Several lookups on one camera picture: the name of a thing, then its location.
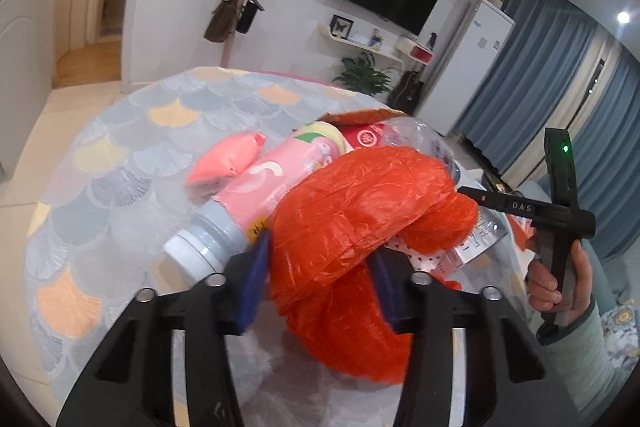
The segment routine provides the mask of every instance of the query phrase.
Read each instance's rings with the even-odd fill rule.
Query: potted plant
[[[362,52],[357,58],[343,58],[344,71],[334,78],[344,87],[352,91],[373,96],[390,91],[390,77],[382,70],[376,69],[376,59],[371,53]]]

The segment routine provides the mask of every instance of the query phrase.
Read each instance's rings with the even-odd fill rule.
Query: sleeve cuff
[[[538,333],[536,333],[536,338],[541,346],[550,346],[551,344],[556,343],[557,341],[561,341],[575,330],[577,330],[581,325],[583,325],[587,319],[593,313],[595,309],[596,302],[593,297],[591,298],[591,302],[586,311],[580,315],[577,319],[575,319],[571,324],[569,324],[566,328],[558,328],[556,325],[544,323],[538,329]]]

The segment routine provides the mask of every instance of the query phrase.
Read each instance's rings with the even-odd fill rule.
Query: finger
[[[526,250],[538,253],[538,238],[535,236],[535,234],[526,240],[524,248]]]
[[[529,296],[529,305],[535,309],[535,311],[539,312],[548,312],[554,307],[552,302],[541,301],[540,299],[536,299],[533,295]]]
[[[534,259],[529,263],[527,274],[529,280],[535,281],[548,290],[553,291],[558,288],[558,280],[545,268],[540,259]]]
[[[552,304],[558,304],[562,300],[562,294],[559,291],[550,291],[532,280],[527,283],[527,292],[540,301]]]
[[[589,255],[582,249],[578,240],[571,245],[571,260],[574,262],[576,279],[574,309],[587,309],[593,290],[593,268]]]

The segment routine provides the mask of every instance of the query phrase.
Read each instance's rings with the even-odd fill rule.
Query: person
[[[537,251],[535,236],[529,239],[527,248]],[[580,417],[591,425],[620,391],[625,375],[613,367],[607,355],[598,305],[592,297],[593,269],[580,241],[572,244],[571,259],[576,284],[569,324],[550,333],[540,328],[537,338],[567,386]],[[539,312],[548,312],[562,300],[558,280],[538,259],[531,261],[527,270],[527,293],[530,306]]]

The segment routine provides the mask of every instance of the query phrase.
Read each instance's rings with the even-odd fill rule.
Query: tablecloth
[[[182,184],[198,158],[233,132],[260,130],[272,148],[326,112],[380,107],[337,87],[277,74],[196,68],[140,90],[90,122],[53,173],[29,229],[30,325],[62,402],[108,328],[142,287],[162,244],[190,220]],[[500,287],[524,313],[511,239],[460,277]],[[313,360],[261,304],[242,337],[227,338],[244,421],[251,426],[376,426],[393,422],[400,386],[339,375]],[[184,416],[184,338],[174,336],[174,390]]]

